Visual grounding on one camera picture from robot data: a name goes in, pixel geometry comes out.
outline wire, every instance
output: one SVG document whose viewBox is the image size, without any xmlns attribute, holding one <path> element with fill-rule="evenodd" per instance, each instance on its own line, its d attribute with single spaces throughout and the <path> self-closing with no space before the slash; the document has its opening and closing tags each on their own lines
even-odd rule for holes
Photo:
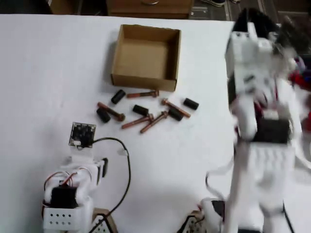
<svg viewBox="0 0 311 233">
<path fill-rule="evenodd" d="M 214 173 L 215 175 L 223 175 L 223 174 L 227 173 L 229 171 L 229 169 L 232 167 L 233 162 L 234 162 L 234 156 L 232 156 L 232 158 L 230 159 L 230 161 L 229 161 L 229 163 L 227 165 L 225 165 L 223 167 L 219 167 L 216 170 L 208 171 L 206 173 L 206 176 L 205 176 L 205 186 L 206 186 L 206 188 L 208 189 L 208 191 L 211 194 L 215 195 L 220 200 L 224 200 L 225 197 L 223 196 L 223 194 L 221 192 L 219 192 L 218 190 L 216 190 L 215 188 L 211 187 L 208 184 L 208 178 L 210 177 L 211 173 Z"/>
<path fill-rule="evenodd" d="M 68 177 L 65 179 L 64 182 L 62 182 L 61 185 L 65 185 L 65 184 L 66 184 L 74 175 L 76 175 L 76 174 L 77 174 L 77 172 L 72 173 L 70 176 L 68 176 Z"/>
<path fill-rule="evenodd" d="M 120 201 L 118 202 L 118 204 L 117 204 L 115 207 L 113 207 L 112 210 L 111 210 L 110 212 L 108 212 L 108 214 L 106 214 L 106 215 L 101 215 L 101 216 L 103 216 L 103 219 L 99 220 L 99 222 L 98 222 L 88 233 L 93 233 L 93 232 L 95 231 L 95 229 L 96 229 L 97 227 L 99 227 L 99 226 L 105 221 L 105 219 L 107 219 L 107 218 L 121 205 L 121 203 L 123 202 L 125 196 L 127 195 L 127 192 L 128 192 L 128 189 L 129 189 L 130 183 L 131 183 L 130 153 L 128 152 L 128 150 L 127 150 L 125 144 L 124 144 L 121 140 L 119 140 L 119 139 L 117 139 L 117 138 L 114 138 L 114 137 L 102 137 L 102 138 L 99 138 L 99 139 L 97 139 L 97 140 L 94 140 L 93 142 L 90 143 L 90 145 L 93 145 L 93 144 L 96 143 L 96 142 L 100 142 L 100 141 L 104 141 L 104 140 L 113 140 L 113 141 L 117 141 L 117 142 L 119 142 L 119 143 L 123 146 L 124 150 L 126 151 L 126 153 L 127 153 L 127 164 L 128 164 L 128 183 L 127 183 L 125 192 L 124 192 L 122 198 L 120 199 Z"/>
<path fill-rule="evenodd" d="M 45 180 L 44 185 L 43 185 L 44 191 L 45 191 L 45 186 L 47 185 L 47 182 L 48 182 L 52 177 L 54 177 L 55 175 L 60 174 L 60 173 L 62 173 L 62 174 L 65 173 L 66 175 L 69 176 L 69 173 L 66 172 L 66 171 L 57 171 L 57 172 L 53 173 L 52 175 L 50 175 L 50 176 Z"/>
<path fill-rule="evenodd" d="M 284 202 L 283 202 L 283 212 L 284 212 L 284 215 L 285 215 L 285 218 L 286 218 L 287 225 L 288 225 L 289 229 L 291 230 L 291 233 L 295 233 L 295 230 L 294 230 L 294 228 L 293 228 L 293 225 L 292 225 L 292 223 L 291 223 L 291 220 L 290 220 L 290 218 L 289 218 L 288 215 L 287 215 L 287 211 L 286 211 L 286 209 L 285 209 L 285 204 L 284 204 Z"/>
</svg>

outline wooden drawer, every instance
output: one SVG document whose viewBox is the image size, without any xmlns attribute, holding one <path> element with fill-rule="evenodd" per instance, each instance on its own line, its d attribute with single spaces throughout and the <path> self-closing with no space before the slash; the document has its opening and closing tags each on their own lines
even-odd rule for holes
<svg viewBox="0 0 311 233">
<path fill-rule="evenodd" d="M 110 0 L 109 15 L 189 14 L 192 0 Z"/>
</svg>

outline perforated plastic panel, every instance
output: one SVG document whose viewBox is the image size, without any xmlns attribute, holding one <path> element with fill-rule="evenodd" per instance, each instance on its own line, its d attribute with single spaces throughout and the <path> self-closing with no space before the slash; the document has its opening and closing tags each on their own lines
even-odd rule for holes
<svg viewBox="0 0 311 233">
<path fill-rule="evenodd" d="M 82 209 L 45 208 L 43 228 L 47 230 L 78 231 L 82 224 Z"/>
</svg>

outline copper standoff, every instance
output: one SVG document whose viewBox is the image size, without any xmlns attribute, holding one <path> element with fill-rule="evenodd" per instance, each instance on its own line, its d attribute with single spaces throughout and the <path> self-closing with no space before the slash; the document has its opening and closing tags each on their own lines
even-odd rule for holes
<svg viewBox="0 0 311 233">
<path fill-rule="evenodd" d="M 139 118 L 138 120 L 134 120 L 132 122 L 129 122 L 125 125 L 122 125 L 122 129 L 126 129 L 126 128 L 129 128 L 131 126 L 134 126 L 134 125 L 137 125 L 137 124 L 140 124 L 142 122 L 145 122 L 145 121 L 149 121 L 149 122 L 152 122 L 154 119 L 154 115 L 153 114 L 148 114 L 147 116 L 144 116 L 142 118 Z"/>
<path fill-rule="evenodd" d="M 106 112 L 115 116 L 117 118 L 117 121 L 124 121 L 125 120 L 125 115 L 123 113 L 117 113 L 116 111 L 112 110 L 107 105 L 103 104 L 102 102 L 98 102 L 97 106 L 100 108 L 104 108 L 106 110 Z"/>
<path fill-rule="evenodd" d="M 186 111 L 182 110 L 181 108 L 177 107 L 175 104 L 172 104 L 171 102 L 168 101 L 167 98 L 163 99 L 161 102 L 163 105 L 167 105 L 171 108 L 174 108 L 176 110 L 178 110 L 180 113 L 182 113 L 185 117 L 190 118 L 190 114 L 187 113 Z"/>
<path fill-rule="evenodd" d="M 146 132 L 148 129 L 150 129 L 151 127 L 153 127 L 155 124 L 157 124 L 160 120 L 167 118 L 168 116 L 168 112 L 164 111 L 161 113 L 161 115 L 159 115 L 156 119 L 154 119 L 149 125 L 147 125 L 145 128 L 143 128 L 140 133 L 144 133 Z"/>
<path fill-rule="evenodd" d="M 132 93 L 132 94 L 127 94 L 127 98 L 136 98 L 136 97 L 143 97 L 143 96 L 152 96 L 152 97 L 158 97 L 159 96 L 159 91 L 150 91 L 150 92 L 142 92 L 142 93 Z"/>
</svg>

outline cardboard box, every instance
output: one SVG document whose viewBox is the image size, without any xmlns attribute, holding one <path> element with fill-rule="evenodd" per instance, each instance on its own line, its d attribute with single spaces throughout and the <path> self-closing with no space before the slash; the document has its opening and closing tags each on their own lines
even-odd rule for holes
<svg viewBox="0 0 311 233">
<path fill-rule="evenodd" d="M 121 25 L 111 79 L 113 85 L 174 91 L 181 31 Z"/>
</svg>

